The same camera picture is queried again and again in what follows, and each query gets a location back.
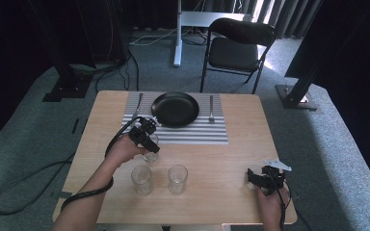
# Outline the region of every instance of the striped placemat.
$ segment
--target striped placemat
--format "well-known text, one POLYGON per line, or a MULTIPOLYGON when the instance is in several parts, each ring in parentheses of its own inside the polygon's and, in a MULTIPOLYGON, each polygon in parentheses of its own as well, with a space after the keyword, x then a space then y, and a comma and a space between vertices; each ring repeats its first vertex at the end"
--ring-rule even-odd
MULTIPOLYGON (((137 109, 140 99, 140 91, 130 91, 124 111, 121 126, 131 120, 131 116, 137 109)), ((163 92, 143 92, 143 103, 139 116, 152 117, 151 105, 163 92)), ((220 96, 209 93, 188 93, 193 96, 199 104, 199 115, 197 119, 181 128, 157 127, 155 134, 160 143, 183 143, 183 144, 228 144, 225 127, 225 118, 222 111, 220 96), (209 123, 210 95, 213 95, 213 115, 215 123, 209 123)))

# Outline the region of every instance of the human hand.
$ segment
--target human hand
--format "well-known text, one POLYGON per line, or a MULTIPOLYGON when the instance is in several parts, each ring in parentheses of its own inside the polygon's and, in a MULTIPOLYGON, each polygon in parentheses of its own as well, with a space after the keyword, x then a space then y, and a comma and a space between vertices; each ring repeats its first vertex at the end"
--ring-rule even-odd
POLYGON ((120 136, 108 152, 105 161, 120 167, 122 163, 132 160, 138 154, 149 152, 143 147, 137 146, 128 135, 120 136))
MULTIPOLYGON (((257 195, 260 216, 263 221, 263 226, 266 231, 280 230, 281 218, 281 201, 278 192, 273 192, 270 195, 265 195, 260 187, 254 186, 257 195)), ((282 188, 280 191, 284 204, 287 204, 289 198, 289 191, 282 188)))

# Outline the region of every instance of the white desk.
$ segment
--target white desk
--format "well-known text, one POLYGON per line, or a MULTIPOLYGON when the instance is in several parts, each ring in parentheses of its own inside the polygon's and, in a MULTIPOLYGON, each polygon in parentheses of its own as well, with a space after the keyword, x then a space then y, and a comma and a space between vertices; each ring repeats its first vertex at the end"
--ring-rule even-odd
POLYGON ((235 20, 251 21, 251 14, 242 13, 208 13, 208 12, 183 12, 181 9, 181 0, 178 0, 178 16, 177 16, 177 35, 175 56, 173 60, 174 66, 181 65, 182 55, 182 26, 209 27, 216 19, 221 17, 233 18, 235 20))

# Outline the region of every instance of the carpeted floor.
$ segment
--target carpeted floor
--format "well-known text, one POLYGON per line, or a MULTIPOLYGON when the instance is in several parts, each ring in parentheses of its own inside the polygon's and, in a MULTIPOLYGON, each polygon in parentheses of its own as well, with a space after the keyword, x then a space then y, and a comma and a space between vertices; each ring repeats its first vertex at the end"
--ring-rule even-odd
MULTIPOLYGON (((163 33, 143 31, 134 37, 163 33)), ((203 42, 198 37, 186 39, 203 42)), ((305 221, 312 230, 370 230, 370 171, 328 93, 317 86, 310 88, 309 93, 319 106, 317 112, 283 109, 278 98, 275 85, 295 83, 295 79, 283 76, 299 46, 299 40, 290 38, 276 41, 256 93, 262 100, 278 155, 293 168, 287 180, 293 190, 294 204, 304 217, 286 225, 285 230, 307 230, 305 221)), ((204 46, 184 42, 181 67, 172 66, 173 48, 174 40, 170 38, 151 45, 130 46, 140 70, 140 90, 198 91, 204 46)), ((136 74, 131 59, 120 70, 95 75, 85 98, 42 102, 58 79, 55 69, 48 69, 0 132, 0 189, 40 167, 65 161, 80 141, 84 121, 95 100, 96 82, 98 90, 135 90, 136 74)), ((253 81, 246 85, 243 81, 244 77, 208 74, 204 90, 251 93, 253 81)), ((59 166, 35 174, 2 193, 0 210, 10 212, 24 207, 44 189, 59 166)), ((49 230, 67 171, 68 166, 61 169, 54 182, 24 211, 0 215, 0 230, 49 230)), ((101 230, 102 226, 98 225, 97 229, 101 230)), ((233 226, 232 230, 262 230, 262 227, 233 226)))

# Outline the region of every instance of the black metal base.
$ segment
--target black metal base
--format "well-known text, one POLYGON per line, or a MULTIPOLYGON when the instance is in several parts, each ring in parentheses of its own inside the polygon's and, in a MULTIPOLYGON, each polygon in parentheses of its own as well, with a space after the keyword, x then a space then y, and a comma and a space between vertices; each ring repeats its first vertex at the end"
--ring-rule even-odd
POLYGON ((55 87, 50 93, 47 93, 43 97, 43 102, 60 102, 63 98, 84 98, 86 97, 86 92, 92 81, 92 75, 78 76, 78 81, 73 87, 65 88, 61 83, 61 78, 59 78, 55 87))
POLYGON ((280 96, 281 102, 285 109, 306 109, 310 111, 317 111, 318 106, 312 102, 311 96, 309 94, 305 95, 306 100, 302 100, 301 103, 292 104, 287 100, 287 95, 293 86, 290 85, 276 85, 278 95, 280 96))

